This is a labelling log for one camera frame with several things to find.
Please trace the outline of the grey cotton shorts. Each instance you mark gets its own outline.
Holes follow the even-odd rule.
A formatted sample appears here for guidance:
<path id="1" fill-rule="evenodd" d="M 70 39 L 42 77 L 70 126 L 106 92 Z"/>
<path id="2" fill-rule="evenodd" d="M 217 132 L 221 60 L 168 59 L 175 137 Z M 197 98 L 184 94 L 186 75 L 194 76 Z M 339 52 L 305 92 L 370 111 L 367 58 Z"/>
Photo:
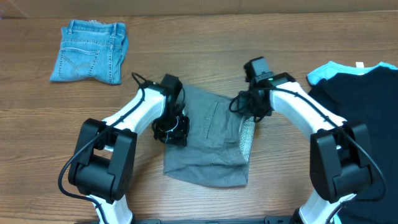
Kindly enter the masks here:
<path id="1" fill-rule="evenodd" d="M 184 87 L 190 119 L 185 147 L 168 145 L 164 175 L 208 187 L 239 187 L 248 183 L 255 123 L 232 113 L 231 99 L 197 87 Z"/>

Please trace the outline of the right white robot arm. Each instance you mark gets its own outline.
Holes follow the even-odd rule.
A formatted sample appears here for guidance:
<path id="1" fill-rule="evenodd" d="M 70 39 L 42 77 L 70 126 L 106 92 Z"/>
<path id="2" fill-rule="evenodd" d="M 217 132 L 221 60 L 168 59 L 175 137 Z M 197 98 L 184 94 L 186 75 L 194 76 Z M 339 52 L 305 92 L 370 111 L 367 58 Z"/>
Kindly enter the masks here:
<path id="1" fill-rule="evenodd" d="M 366 125 L 347 121 L 311 98 L 288 73 L 248 75 L 247 91 L 229 108 L 256 122 L 273 111 L 283 114 L 310 143 L 310 179 L 314 191 L 291 216 L 266 217 L 265 223 L 334 223 L 345 202 L 375 183 Z"/>

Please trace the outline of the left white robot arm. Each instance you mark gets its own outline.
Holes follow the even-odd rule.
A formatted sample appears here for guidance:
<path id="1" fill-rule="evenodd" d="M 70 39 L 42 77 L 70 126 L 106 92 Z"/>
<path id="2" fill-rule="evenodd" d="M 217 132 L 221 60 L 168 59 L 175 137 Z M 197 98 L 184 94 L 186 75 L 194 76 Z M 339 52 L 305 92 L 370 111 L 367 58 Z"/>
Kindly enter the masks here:
<path id="1" fill-rule="evenodd" d="M 99 223 L 132 223 L 126 203 L 136 144 L 150 126 L 154 138 L 164 144 L 186 146 L 189 118 L 185 103 L 177 103 L 185 90 L 180 81 L 146 81 L 135 98 L 116 114 L 98 121 L 87 119 L 81 126 L 75 152 L 63 171 L 77 187 L 78 199 L 91 202 Z"/>

